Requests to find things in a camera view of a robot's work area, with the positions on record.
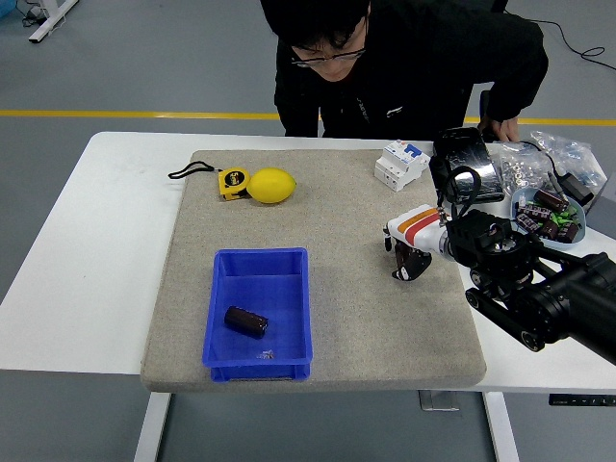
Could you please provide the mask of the person's left hand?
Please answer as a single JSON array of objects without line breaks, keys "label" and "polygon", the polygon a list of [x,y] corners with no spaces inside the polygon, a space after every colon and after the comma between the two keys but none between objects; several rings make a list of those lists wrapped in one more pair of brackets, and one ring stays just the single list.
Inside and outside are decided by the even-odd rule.
[{"label": "person's left hand", "polygon": [[490,119],[489,127],[498,141],[519,142],[521,140],[518,118],[516,117],[504,121]]}]

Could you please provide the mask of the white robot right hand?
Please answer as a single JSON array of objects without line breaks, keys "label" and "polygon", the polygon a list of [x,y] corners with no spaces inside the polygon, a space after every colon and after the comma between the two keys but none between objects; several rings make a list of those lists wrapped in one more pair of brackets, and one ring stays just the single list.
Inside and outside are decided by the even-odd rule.
[{"label": "white robot right hand", "polygon": [[395,252],[397,268],[392,276],[400,281],[417,279],[431,264],[433,255],[451,259],[442,208],[427,204],[390,219],[383,227],[384,245]]}]

